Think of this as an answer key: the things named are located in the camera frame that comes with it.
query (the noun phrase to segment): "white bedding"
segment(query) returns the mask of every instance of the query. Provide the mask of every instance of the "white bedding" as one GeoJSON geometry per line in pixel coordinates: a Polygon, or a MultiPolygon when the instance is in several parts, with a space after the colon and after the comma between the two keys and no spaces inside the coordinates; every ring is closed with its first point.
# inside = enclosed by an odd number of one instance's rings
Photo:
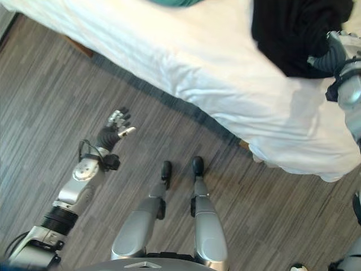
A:
{"type": "MultiPolygon", "coordinates": [[[[147,0],[0,0],[191,102],[291,173],[336,181],[361,162],[333,80],[286,78],[256,48],[249,0],[167,8],[147,0]]],[[[361,36],[361,1],[346,29],[361,36]]]]}

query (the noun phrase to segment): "black cloth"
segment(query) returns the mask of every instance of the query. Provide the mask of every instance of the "black cloth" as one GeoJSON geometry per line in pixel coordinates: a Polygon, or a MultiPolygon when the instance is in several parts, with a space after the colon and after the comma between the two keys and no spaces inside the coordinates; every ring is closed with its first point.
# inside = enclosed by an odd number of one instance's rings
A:
{"type": "Polygon", "coordinates": [[[352,0],[254,0],[252,36],[285,75],[330,77],[307,64],[307,58],[328,51],[327,32],[341,30],[353,4],[352,0]]]}

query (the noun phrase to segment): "bed leg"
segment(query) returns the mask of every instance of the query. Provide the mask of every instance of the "bed leg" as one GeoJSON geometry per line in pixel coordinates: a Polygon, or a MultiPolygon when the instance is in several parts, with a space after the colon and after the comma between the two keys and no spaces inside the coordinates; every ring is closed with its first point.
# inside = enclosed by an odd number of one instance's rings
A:
{"type": "Polygon", "coordinates": [[[241,141],[239,142],[239,146],[241,146],[242,148],[244,148],[244,149],[247,150],[247,151],[250,151],[248,143],[245,142],[245,141],[243,141],[242,139],[241,139],[241,141]]]}
{"type": "Polygon", "coordinates": [[[80,44],[79,42],[76,42],[67,36],[64,36],[64,35],[61,35],[61,36],[63,39],[65,39],[67,42],[69,42],[76,50],[85,54],[88,58],[93,57],[94,52],[92,50],[90,50],[89,48],[85,47],[83,44],[80,44]]]}

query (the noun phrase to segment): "shoe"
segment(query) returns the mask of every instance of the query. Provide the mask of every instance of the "shoe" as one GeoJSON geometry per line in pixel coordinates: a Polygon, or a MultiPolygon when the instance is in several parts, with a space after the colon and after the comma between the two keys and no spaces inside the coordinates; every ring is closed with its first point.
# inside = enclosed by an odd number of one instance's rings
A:
{"type": "Polygon", "coordinates": [[[308,271],[303,264],[294,264],[289,271],[308,271]]]}

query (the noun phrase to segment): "teal fabric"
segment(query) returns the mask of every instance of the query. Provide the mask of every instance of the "teal fabric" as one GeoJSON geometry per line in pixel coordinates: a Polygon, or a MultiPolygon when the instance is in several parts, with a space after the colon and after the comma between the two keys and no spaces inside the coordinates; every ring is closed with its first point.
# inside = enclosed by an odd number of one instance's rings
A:
{"type": "Polygon", "coordinates": [[[151,1],[163,6],[188,7],[202,0],[151,0],[151,1]]]}

